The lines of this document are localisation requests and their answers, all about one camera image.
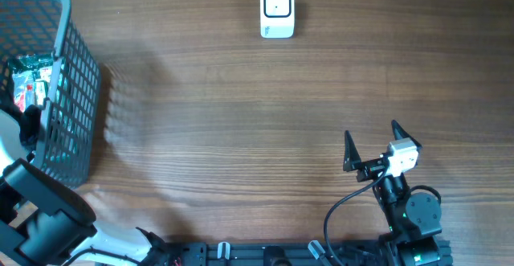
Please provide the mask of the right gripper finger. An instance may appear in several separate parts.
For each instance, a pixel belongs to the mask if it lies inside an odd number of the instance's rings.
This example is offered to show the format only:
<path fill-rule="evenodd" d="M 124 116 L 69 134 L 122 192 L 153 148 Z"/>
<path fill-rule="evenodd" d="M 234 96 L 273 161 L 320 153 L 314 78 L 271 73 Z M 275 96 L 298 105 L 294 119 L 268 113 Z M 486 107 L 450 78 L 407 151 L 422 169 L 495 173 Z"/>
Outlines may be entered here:
<path fill-rule="evenodd" d="M 413 138 L 410 134 L 408 134 L 408 132 L 405 131 L 404 128 L 401 127 L 400 124 L 396 120 L 391 121 L 391 127 L 392 127 L 394 138 L 396 140 L 409 138 L 416 145 L 417 149 L 422 148 L 422 145 L 415 138 Z"/>
<path fill-rule="evenodd" d="M 353 141 L 351 133 L 346 130 L 345 134 L 345 154 L 343 161 L 343 171 L 351 172 L 361 168 L 361 157 L 358 153 L 357 147 Z"/>

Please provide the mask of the red chocolate bar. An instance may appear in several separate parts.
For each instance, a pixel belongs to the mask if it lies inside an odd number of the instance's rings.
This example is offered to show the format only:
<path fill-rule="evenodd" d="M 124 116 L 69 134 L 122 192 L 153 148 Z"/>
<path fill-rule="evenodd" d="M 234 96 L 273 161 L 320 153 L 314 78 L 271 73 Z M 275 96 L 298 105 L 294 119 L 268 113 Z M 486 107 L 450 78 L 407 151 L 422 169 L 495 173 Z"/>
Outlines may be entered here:
<path fill-rule="evenodd" d="M 33 84 L 19 85 L 14 90 L 14 103 L 24 112 L 28 107 L 35 104 L 35 91 Z"/>

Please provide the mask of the large green white packet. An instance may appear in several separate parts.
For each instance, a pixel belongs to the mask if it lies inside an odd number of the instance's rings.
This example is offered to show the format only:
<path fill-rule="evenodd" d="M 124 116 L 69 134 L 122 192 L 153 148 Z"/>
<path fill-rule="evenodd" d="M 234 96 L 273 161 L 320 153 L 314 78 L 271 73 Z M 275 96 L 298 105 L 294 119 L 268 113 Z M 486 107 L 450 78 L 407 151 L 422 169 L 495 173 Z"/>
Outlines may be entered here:
<path fill-rule="evenodd" d="M 33 84 L 35 104 L 42 108 L 51 99 L 51 80 L 54 69 L 52 55 L 21 55 L 7 61 L 7 91 L 14 104 L 14 111 L 23 113 L 14 103 L 14 90 L 23 84 Z"/>

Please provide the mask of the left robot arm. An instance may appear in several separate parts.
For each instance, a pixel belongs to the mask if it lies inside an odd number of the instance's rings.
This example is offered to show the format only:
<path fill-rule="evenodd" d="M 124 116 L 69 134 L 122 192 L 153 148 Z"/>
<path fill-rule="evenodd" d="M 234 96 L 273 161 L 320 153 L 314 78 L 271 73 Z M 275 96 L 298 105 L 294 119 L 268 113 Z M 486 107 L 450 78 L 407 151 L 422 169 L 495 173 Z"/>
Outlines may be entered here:
<path fill-rule="evenodd" d="M 21 265 L 167 265 L 166 242 L 139 227 L 100 223 L 73 190 L 30 164 L 21 121 L 1 107 L 1 251 Z"/>

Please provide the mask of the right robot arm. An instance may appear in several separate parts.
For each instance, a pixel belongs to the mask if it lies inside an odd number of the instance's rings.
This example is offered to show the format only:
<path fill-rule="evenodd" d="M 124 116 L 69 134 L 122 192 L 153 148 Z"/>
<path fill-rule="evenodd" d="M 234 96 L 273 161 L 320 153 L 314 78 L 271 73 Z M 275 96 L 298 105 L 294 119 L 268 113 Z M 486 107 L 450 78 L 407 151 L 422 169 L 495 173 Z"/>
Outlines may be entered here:
<path fill-rule="evenodd" d="M 345 131 L 343 171 L 367 182 L 385 215 L 390 231 L 378 238 L 387 265 L 436 265 L 442 255 L 435 236 L 442 232 L 441 195 L 430 186 L 409 186 L 405 173 L 418 164 L 422 145 L 396 121 L 394 140 L 379 158 L 364 161 L 349 131 Z"/>

